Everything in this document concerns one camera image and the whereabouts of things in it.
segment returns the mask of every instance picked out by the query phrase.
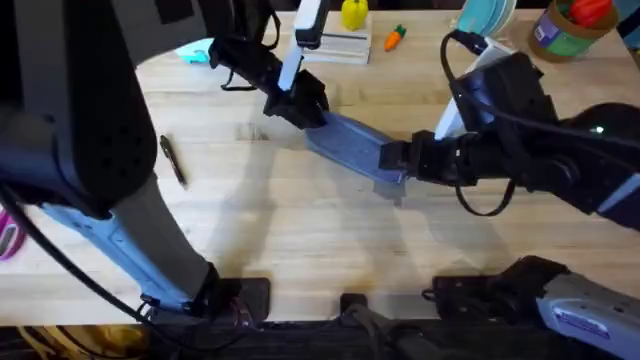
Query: blue sponge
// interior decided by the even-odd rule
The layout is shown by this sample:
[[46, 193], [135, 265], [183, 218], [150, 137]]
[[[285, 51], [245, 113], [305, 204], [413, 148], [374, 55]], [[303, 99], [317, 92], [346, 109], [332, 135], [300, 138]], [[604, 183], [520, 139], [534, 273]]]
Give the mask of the blue sponge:
[[392, 138], [346, 116], [325, 112], [324, 118], [325, 126], [305, 130], [311, 151], [374, 181], [404, 183], [403, 171], [378, 168], [380, 147]]

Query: white label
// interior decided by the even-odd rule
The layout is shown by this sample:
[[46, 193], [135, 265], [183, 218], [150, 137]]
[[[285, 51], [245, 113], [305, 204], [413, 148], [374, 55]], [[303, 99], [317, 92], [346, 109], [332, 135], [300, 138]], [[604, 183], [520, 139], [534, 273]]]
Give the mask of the white label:
[[609, 330], [607, 330], [607, 327], [599, 321], [559, 308], [553, 308], [553, 312], [556, 315], [556, 319], [563, 324], [590, 332], [593, 335], [600, 336], [607, 340], [610, 339]]
[[534, 31], [533, 34], [535, 35], [536, 39], [538, 39], [538, 41], [542, 41], [542, 39], [544, 38], [544, 31], [542, 30], [542, 26], [538, 26]]

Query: red object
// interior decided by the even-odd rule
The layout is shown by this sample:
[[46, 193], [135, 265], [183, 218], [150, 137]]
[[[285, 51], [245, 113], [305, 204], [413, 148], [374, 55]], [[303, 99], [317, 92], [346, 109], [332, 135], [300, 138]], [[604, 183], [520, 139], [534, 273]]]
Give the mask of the red object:
[[588, 28], [606, 16], [612, 6], [611, 0], [574, 0], [569, 16], [576, 24]]

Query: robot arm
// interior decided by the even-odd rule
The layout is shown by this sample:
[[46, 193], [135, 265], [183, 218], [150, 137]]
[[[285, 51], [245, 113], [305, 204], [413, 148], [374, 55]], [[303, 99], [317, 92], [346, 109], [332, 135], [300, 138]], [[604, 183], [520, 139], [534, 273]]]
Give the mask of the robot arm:
[[[308, 39], [319, 39], [326, 3], [316, 1], [321, 22], [306, 29]], [[268, 0], [16, 0], [0, 7], [9, 64], [0, 70], [3, 186], [89, 239], [156, 308], [214, 318], [241, 297], [254, 321], [266, 318], [268, 280], [220, 279], [162, 200], [153, 174], [156, 135], [134, 70], [215, 37], [212, 65], [267, 93], [265, 113], [321, 126], [328, 107], [321, 82], [301, 72], [290, 89], [277, 85], [282, 63], [261, 44], [275, 15]]]
[[[443, 41], [443, 65], [449, 37], [458, 37], [477, 53], [486, 47], [482, 37], [454, 31]], [[640, 230], [640, 218], [633, 215], [640, 197], [635, 138], [640, 109], [600, 104], [560, 120], [540, 85], [542, 74], [519, 52], [457, 79], [447, 68], [467, 133], [436, 140], [425, 130], [410, 142], [386, 144], [381, 168], [455, 187], [461, 204], [476, 215], [500, 213], [517, 185], [550, 192], [587, 214], [596, 212]], [[498, 208], [480, 214], [461, 188], [492, 178], [510, 179], [510, 184]]]

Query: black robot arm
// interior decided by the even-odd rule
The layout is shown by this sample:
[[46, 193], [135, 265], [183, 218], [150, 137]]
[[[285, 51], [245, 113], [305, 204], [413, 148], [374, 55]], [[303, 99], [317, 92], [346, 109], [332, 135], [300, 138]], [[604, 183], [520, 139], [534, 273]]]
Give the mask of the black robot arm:
[[[463, 42], [484, 41], [452, 34]], [[540, 85], [542, 74], [526, 54], [515, 53], [458, 79], [444, 55], [445, 73], [468, 132], [435, 140], [425, 130], [410, 142], [386, 144], [381, 168], [404, 169], [420, 181], [453, 186], [461, 204], [475, 215], [497, 215], [515, 186], [521, 186], [550, 192], [587, 214], [596, 212], [640, 230], [640, 218], [634, 216], [640, 206], [640, 147], [635, 142], [640, 109], [607, 103], [560, 120]], [[461, 189], [492, 178], [510, 182], [500, 205], [481, 214]]]

